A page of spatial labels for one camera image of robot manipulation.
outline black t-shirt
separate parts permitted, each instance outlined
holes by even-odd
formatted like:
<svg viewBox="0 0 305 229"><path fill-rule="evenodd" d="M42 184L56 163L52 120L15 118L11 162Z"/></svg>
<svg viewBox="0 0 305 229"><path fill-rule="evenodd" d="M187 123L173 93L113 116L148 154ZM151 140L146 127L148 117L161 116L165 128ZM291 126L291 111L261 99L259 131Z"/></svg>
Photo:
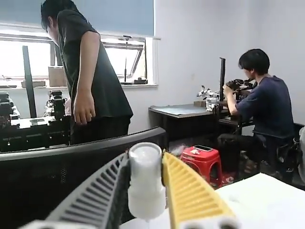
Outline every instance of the black t-shirt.
<svg viewBox="0 0 305 229"><path fill-rule="evenodd" d="M285 82L265 77L259 85L236 105L238 113L245 119L253 117L254 131L281 139L294 136L294 121L291 100Z"/></svg>
<svg viewBox="0 0 305 229"><path fill-rule="evenodd" d="M67 85L73 104L80 72L81 38L88 31L97 31L82 14L73 10L61 11L58 14L57 22L61 60L67 76ZM94 99L96 117L133 116L132 109L102 42L100 43L91 92Z"/></svg>

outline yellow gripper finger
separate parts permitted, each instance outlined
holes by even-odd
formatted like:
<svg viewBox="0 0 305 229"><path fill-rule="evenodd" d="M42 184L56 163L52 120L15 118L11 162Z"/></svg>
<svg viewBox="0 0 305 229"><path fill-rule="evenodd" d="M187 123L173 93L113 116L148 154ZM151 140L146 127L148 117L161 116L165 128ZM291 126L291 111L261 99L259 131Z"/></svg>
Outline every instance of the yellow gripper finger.
<svg viewBox="0 0 305 229"><path fill-rule="evenodd" d="M210 221L217 218L228 218L234 221L234 214L226 203L187 164L167 152L163 155L162 164L171 229L185 228L182 225L186 221L205 221L206 219Z"/></svg>

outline red plastic stool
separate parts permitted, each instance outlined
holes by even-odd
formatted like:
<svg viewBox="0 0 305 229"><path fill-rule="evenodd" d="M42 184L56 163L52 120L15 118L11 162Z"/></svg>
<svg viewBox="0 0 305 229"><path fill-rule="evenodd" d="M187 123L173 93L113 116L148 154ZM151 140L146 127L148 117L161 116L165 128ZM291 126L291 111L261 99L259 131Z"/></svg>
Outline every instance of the red plastic stool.
<svg viewBox="0 0 305 229"><path fill-rule="evenodd" d="M185 148L180 159L199 173L211 186L222 186L222 169L219 152L205 146Z"/></svg>

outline black pants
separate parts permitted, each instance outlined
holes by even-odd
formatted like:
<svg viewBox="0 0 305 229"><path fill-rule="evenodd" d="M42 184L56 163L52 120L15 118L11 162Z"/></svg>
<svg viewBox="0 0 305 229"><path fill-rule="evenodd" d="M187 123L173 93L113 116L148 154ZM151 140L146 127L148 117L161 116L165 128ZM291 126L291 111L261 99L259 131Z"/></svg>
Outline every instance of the black pants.
<svg viewBox="0 0 305 229"><path fill-rule="evenodd" d="M254 162L263 160L264 146L256 136L222 134L218 137L218 148L223 170L235 172L239 169L241 151Z"/></svg>
<svg viewBox="0 0 305 229"><path fill-rule="evenodd" d="M96 118L87 125L78 125L71 119L71 145L94 142L128 135L130 117Z"/></svg>

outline window blind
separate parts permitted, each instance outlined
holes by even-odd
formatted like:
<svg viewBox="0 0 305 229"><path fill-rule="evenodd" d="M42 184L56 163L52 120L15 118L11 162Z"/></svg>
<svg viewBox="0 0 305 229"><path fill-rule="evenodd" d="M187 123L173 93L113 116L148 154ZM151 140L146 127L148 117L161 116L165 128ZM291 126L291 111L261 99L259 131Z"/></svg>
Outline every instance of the window blind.
<svg viewBox="0 0 305 229"><path fill-rule="evenodd" d="M0 0L0 22L40 27L43 0ZM99 32L153 36L153 0L74 0Z"/></svg>

